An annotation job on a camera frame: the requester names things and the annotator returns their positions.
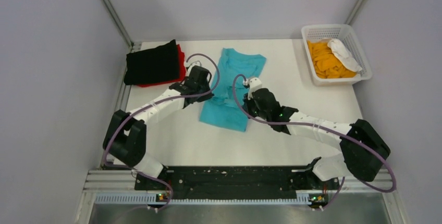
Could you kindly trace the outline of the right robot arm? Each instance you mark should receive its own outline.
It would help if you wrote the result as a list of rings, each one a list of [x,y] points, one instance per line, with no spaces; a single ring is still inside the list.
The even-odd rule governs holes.
[[[366,120],[338,123],[315,118],[281,105],[268,89],[246,93],[242,101],[242,108],[251,119],[263,121],[274,131],[308,138],[338,151],[336,155],[319,156],[310,163],[305,180],[313,189],[337,177],[353,176],[372,182],[391,153]]]

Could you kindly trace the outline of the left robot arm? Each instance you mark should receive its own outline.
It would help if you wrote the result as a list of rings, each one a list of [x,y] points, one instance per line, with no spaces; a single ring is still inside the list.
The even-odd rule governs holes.
[[[103,142],[105,155],[111,154],[121,167],[134,169],[154,189],[167,183],[164,165],[148,154],[147,131],[171,114],[213,97],[209,70],[192,65],[181,82],[173,83],[156,99],[132,111],[114,112]]]

